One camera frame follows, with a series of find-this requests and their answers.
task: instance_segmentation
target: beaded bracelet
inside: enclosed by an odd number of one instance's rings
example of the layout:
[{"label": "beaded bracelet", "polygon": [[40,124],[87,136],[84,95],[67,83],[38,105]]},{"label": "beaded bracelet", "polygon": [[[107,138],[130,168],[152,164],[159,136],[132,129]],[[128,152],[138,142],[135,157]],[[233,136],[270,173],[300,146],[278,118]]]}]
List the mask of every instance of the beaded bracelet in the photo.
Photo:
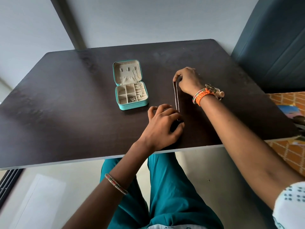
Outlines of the beaded bracelet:
[{"label": "beaded bracelet", "polygon": [[204,89],[201,89],[193,97],[193,104],[198,104],[200,106],[201,99],[206,95],[213,95],[218,100],[221,100],[224,97],[224,92],[221,92],[218,88],[212,87],[211,84],[205,84]]},{"label": "beaded bracelet", "polygon": [[115,187],[117,188],[122,194],[127,195],[128,191],[121,187],[108,173],[105,174],[105,178]]}]

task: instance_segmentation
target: forearm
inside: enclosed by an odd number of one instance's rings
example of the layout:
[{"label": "forearm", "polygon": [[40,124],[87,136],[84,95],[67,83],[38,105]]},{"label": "forearm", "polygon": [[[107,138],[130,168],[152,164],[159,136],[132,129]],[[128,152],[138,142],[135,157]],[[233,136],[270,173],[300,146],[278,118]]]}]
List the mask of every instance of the forearm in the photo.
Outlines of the forearm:
[{"label": "forearm", "polygon": [[[127,189],[150,153],[149,150],[144,143],[135,142],[109,174]],[[103,179],[63,229],[107,228],[122,198],[123,194],[107,179]]]},{"label": "forearm", "polygon": [[304,180],[214,96],[203,97],[200,106],[243,177],[271,208],[283,189]]}]

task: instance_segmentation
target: teal pants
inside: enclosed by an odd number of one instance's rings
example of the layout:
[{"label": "teal pants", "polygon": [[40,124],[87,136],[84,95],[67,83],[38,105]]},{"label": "teal pants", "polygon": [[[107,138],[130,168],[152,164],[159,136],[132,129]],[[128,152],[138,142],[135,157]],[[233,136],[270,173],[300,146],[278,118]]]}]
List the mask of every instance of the teal pants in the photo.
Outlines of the teal pants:
[{"label": "teal pants", "polygon": [[[120,161],[105,160],[101,180]],[[150,211],[135,177],[123,197],[108,229],[147,228],[162,224],[194,224],[208,229],[223,228],[217,215],[197,194],[179,165],[175,153],[152,154],[147,163],[150,171]]]}]

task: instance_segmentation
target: hand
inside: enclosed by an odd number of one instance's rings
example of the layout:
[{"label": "hand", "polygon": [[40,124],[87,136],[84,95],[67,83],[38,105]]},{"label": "hand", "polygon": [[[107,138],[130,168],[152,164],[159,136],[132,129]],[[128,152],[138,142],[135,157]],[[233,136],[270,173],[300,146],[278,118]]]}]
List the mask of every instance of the hand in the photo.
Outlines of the hand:
[{"label": "hand", "polygon": [[191,96],[196,95],[201,89],[205,88],[198,78],[196,69],[185,67],[176,72],[173,81],[176,82],[178,77],[181,76],[182,80],[179,82],[179,87],[185,93],[190,94]]},{"label": "hand", "polygon": [[149,123],[138,141],[148,146],[151,154],[175,143],[183,132],[184,123],[180,123],[174,132],[170,132],[172,123],[181,119],[178,111],[171,107],[162,104],[148,110]]}]

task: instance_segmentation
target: turquoise jewelry box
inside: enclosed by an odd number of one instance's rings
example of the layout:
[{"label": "turquoise jewelry box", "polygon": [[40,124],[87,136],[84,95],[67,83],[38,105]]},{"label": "turquoise jewelry box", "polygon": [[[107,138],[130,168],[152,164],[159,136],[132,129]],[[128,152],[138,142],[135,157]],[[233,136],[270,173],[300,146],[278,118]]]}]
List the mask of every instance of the turquoise jewelry box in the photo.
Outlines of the turquoise jewelry box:
[{"label": "turquoise jewelry box", "polygon": [[123,60],[113,64],[116,83],[116,102],[120,110],[142,107],[148,104],[148,93],[142,80],[142,70],[138,60]]}]

